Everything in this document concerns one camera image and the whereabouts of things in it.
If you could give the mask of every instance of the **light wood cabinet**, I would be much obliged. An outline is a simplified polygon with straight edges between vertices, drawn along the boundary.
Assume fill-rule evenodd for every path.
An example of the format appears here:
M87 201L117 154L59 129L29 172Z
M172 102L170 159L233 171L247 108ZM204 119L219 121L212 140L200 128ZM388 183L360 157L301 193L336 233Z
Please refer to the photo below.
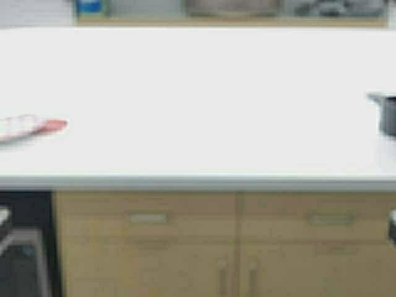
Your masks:
M236 195L58 193L66 296L230 297Z
M392 194L257 193L241 202L240 297L386 296Z
M394 194L59 192L66 297L392 292Z
M387 296L395 273L386 244L244 244L239 295Z

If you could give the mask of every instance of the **cabinet door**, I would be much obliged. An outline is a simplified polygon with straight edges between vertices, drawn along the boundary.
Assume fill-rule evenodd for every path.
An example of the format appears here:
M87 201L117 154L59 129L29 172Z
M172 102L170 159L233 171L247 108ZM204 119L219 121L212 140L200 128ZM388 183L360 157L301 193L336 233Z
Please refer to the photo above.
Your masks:
M388 244L244 244L240 297L372 297L394 290Z
M70 297L229 297L233 243L105 239L66 244Z
M57 193L66 297L230 297L236 197Z

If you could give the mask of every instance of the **drawer handle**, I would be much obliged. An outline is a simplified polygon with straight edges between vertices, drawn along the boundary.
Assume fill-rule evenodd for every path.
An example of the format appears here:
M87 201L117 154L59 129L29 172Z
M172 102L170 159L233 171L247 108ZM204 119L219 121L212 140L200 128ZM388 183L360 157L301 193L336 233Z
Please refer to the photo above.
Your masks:
M249 297L257 297L257 260L253 260L249 266Z
M166 224L167 213L131 213L129 222L132 224Z
M225 258L219 259L218 266L218 295L219 297L227 296L227 260Z
M318 246L316 255L355 255L359 252L358 246Z
M353 215L309 214L307 221L314 226L350 226L354 221Z

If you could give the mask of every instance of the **cabinet drawer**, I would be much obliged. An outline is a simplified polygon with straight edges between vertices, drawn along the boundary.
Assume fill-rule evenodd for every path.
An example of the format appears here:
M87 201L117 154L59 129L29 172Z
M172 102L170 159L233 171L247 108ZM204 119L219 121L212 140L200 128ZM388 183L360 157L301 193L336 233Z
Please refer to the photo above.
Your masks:
M65 236L235 237L233 194L80 193L59 197Z
M59 192L62 214L120 215L126 213L171 213L194 215L235 215L232 193L160 192Z
M352 214L382 218L396 209L396 195L388 193L268 193L244 195L244 215L289 215L310 213Z
M387 240L388 221L354 219L347 225L312 224L300 218L249 217L242 220L245 241Z
M387 194L251 194L241 234L246 241L385 241L393 208L396 198Z

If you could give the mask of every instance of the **dishwasher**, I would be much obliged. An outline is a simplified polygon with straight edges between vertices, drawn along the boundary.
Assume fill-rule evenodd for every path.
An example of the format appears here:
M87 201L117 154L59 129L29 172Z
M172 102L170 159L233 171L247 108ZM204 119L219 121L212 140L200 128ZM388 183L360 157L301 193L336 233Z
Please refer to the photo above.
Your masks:
M13 228L12 212L0 207L0 296L52 297L42 234Z

